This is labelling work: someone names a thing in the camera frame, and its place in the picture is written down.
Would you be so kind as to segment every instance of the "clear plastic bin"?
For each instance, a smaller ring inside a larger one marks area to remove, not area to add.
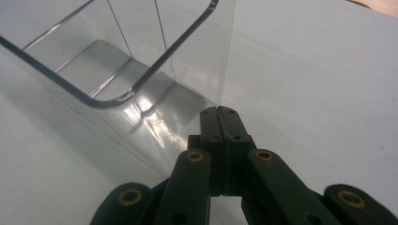
[[[0,52],[169,174],[188,135],[199,132],[198,113],[221,101],[234,7],[233,0],[91,0],[42,35],[24,37],[29,43],[17,38],[18,27],[2,30]],[[45,11],[30,9],[47,23]]]

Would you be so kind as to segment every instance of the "white surface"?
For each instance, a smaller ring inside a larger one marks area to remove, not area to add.
[[[397,36],[397,19],[345,1],[238,1],[222,104],[309,188],[346,183],[398,215]],[[0,224],[88,223],[116,185],[161,180],[43,96],[0,55]],[[246,224],[239,199],[211,210]]]

